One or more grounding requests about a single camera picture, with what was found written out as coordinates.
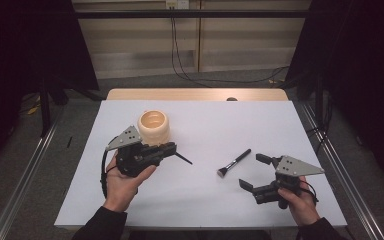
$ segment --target black curtain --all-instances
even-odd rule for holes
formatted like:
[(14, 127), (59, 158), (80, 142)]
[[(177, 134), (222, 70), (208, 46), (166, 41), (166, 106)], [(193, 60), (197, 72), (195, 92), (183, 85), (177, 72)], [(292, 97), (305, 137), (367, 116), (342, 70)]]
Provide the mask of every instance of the black curtain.
[(353, 12), (326, 86), (384, 170), (384, 1), (363, 1)]
[(77, 18), (57, 12), (73, 13), (71, 1), (0, 1), (0, 149), (22, 96), (37, 92), (41, 79), (60, 91), (98, 89)]
[(324, 77), (349, 6), (350, 0), (311, 1), (309, 11), (323, 14), (305, 19), (286, 76), (285, 86), (296, 86), (299, 99), (307, 99)]

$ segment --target white table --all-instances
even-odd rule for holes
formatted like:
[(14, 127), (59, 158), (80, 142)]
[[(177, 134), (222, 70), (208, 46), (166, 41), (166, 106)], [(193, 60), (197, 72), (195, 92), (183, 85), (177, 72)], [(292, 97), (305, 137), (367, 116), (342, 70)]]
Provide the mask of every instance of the white table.
[[(275, 179), (273, 166), (255, 160), (256, 153), (289, 155), (320, 166), (292, 102), (104, 101), (55, 225), (83, 226), (104, 197), (100, 186), (102, 153), (108, 142), (145, 110), (162, 110), (169, 119), (171, 140), (191, 166), (175, 156), (162, 161), (139, 189), (128, 209), (132, 229), (258, 229), (295, 226), (289, 210), (277, 203), (257, 205), (239, 187), (241, 178), (254, 186)], [(217, 169), (246, 149), (252, 153), (224, 179)], [(317, 191), (318, 211), (334, 226), (345, 218), (324, 175), (307, 180)]]

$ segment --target wrist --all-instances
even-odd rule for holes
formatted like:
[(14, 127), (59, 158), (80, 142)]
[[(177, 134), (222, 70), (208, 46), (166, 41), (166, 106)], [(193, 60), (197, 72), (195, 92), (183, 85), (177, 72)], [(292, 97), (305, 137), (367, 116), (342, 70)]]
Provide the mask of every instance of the wrist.
[(105, 200), (104, 205), (102, 205), (104, 208), (113, 211), (113, 212), (118, 212), (122, 213), (127, 210), (127, 207), (122, 207), (120, 204), (116, 204), (110, 200)]
[(320, 217), (317, 215), (317, 216), (314, 216), (313, 218), (307, 218), (307, 219), (301, 221), (300, 222), (301, 224), (298, 224), (298, 226), (299, 227), (304, 227), (304, 226), (313, 225), (313, 224), (315, 224), (319, 220), (320, 220)]

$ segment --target black brush handle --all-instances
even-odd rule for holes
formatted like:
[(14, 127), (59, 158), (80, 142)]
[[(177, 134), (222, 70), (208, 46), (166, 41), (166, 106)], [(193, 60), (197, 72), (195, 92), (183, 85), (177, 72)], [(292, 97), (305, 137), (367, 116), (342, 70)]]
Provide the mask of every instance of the black brush handle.
[(241, 161), (244, 159), (249, 153), (251, 152), (251, 149), (246, 150), (244, 153), (242, 153), (239, 157), (235, 159), (236, 162)]

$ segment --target brush bristles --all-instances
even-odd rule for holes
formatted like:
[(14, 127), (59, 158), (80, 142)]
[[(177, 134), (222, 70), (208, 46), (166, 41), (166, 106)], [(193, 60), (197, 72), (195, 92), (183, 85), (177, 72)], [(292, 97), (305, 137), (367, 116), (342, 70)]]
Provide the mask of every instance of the brush bristles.
[(217, 171), (217, 174), (220, 176), (220, 177), (224, 177), (224, 175), (226, 175), (227, 173), (227, 168), (220, 168), (218, 171)]

